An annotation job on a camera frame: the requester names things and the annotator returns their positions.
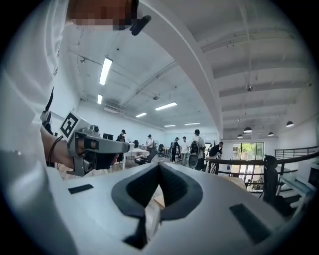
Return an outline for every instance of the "black cable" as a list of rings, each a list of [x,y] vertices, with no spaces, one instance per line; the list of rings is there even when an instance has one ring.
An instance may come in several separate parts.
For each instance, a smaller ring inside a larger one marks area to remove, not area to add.
[[[53,145],[51,146],[51,149],[50,149],[50,152],[49,152],[49,156],[48,156],[48,162],[51,164],[51,157],[52,157],[52,154],[53,154],[53,150],[54,150],[54,147],[56,146],[56,144],[61,141],[63,138],[63,136],[60,136],[57,140],[54,141]]]

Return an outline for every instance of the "white ceiling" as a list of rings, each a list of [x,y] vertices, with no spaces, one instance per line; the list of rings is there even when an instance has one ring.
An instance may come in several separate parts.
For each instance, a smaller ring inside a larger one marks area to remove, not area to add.
[[[227,129],[275,124],[311,82],[310,56],[280,11],[264,0],[161,0],[188,28],[205,54],[219,92]],[[80,96],[117,107],[129,117],[162,127],[190,122],[212,125],[207,104],[179,64],[145,33],[65,31]],[[113,59],[106,86],[99,84],[104,57]],[[247,92],[246,86],[253,87]],[[156,112],[154,108],[177,102]]]

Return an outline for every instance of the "black fisheye border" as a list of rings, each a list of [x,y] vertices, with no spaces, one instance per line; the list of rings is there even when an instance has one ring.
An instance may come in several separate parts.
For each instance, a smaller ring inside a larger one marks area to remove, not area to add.
[[[40,0],[2,2],[2,15],[0,15],[0,60],[2,60],[7,46],[19,26],[41,2],[42,1]],[[314,63],[317,65],[318,70],[319,48],[316,31],[318,29],[319,4],[317,1],[304,0],[300,2],[291,0],[272,0],[272,2],[275,3],[296,26],[313,55]],[[8,170],[9,169],[2,169],[2,164],[0,162],[0,171]],[[4,202],[1,187],[0,191],[0,209],[2,212],[2,222],[4,222],[4,231],[2,235],[4,238],[2,238],[1,248],[4,251],[4,254],[18,253],[21,249],[25,252],[31,252],[32,254],[44,254],[43,251],[35,246],[33,241],[29,239],[20,225],[15,221]],[[318,228],[319,195],[317,191],[304,216],[296,222],[296,227],[291,226],[290,230],[287,229],[286,236],[278,238],[280,239],[280,243],[273,243],[273,245],[265,247],[262,252],[258,252],[258,255],[282,255],[289,252],[296,253],[297,251],[303,253],[317,251],[318,235],[316,235],[316,233]]]

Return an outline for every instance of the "wooden floor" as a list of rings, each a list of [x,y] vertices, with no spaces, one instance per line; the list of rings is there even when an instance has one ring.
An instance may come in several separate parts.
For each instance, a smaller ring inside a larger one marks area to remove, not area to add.
[[[155,156],[152,160],[152,162],[160,162],[160,161],[164,161],[164,162],[169,162],[168,158],[164,158],[164,157],[158,157]],[[131,159],[130,156],[127,157],[126,160],[126,164],[125,164],[125,169],[130,169],[132,167],[137,166],[137,164],[134,162],[134,157]],[[86,178],[89,176],[98,176],[98,175],[103,175],[103,174],[112,174],[113,172],[116,171],[122,171],[122,164],[116,164],[113,165],[110,169],[106,170],[93,170],[91,172],[89,172],[87,175],[85,175],[84,177],[79,177],[79,176],[74,176],[74,175],[70,175],[67,173],[67,171],[71,171],[72,169],[67,168],[64,165],[60,165],[59,166],[59,173],[62,177],[63,180],[69,180],[69,179],[74,179],[74,178]],[[158,206],[155,201],[153,200],[153,198],[162,195],[163,192],[161,190],[161,188],[158,186],[157,190],[155,191],[155,193],[153,194],[152,199],[150,200],[150,203],[148,204],[148,206],[145,208],[145,215],[146,215],[146,231],[147,231],[147,235],[150,232],[150,228],[152,225],[152,221],[153,221],[153,215],[154,215],[154,211],[155,211],[155,207]]]

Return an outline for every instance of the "curved white beam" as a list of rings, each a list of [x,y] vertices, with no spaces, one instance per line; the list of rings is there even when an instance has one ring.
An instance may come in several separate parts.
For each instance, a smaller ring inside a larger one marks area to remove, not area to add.
[[[152,21],[144,28],[149,37],[156,41],[180,65],[203,98],[219,132],[223,137],[221,104],[211,66],[187,27],[167,6],[158,0],[141,0],[143,15]]]

